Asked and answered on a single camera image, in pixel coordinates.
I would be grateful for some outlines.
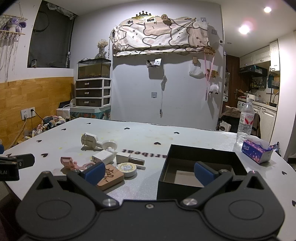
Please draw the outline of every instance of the open box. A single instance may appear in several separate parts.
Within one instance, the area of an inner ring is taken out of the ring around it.
[[[247,174],[234,152],[171,145],[158,181],[157,199],[181,201],[203,188],[194,175],[197,161],[204,162],[216,171],[227,169],[234,175]]]

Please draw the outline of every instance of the pink clip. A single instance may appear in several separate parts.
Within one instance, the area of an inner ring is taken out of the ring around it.
[[[63,164],[63,166],[67,169],[70,169],[70,170],[86,170],[89,166],[92,166],[94,165],[95,163],[93,162],[89,162],[89,163],[86,163],[84,164],[82,167],[79,167],[77,166],[77,162],[76,161],[73,161],[73,158],[72,157],[68,157],[68,156],[62,156],[61,157],[61,164]]]

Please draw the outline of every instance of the tissue box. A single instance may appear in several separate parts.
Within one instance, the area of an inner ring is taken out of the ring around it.
[[[242,152],[260,164],[270,160],[272,148],[268,147],[268,149],[264,149],[258,144],[255,144],[249,140],[245,140],[242,145]]]

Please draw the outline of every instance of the water bottle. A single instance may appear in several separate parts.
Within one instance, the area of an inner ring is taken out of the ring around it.
[[[255,111],[252,105],[253,99],[247,98],[247,104],[244,105],[241,117],[239,119],[239,127],[237,129],[237,144],[242,146],[247,136],[251,134],[254,121]]]

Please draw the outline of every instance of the sink faucet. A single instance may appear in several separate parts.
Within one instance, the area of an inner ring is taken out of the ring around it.
[[[274,99],[275,99],[275,97],[276,97],[277,94],[279,94],[279,92],[274,95]],[[273,99],[272,103],[274,103],[274,99]]]

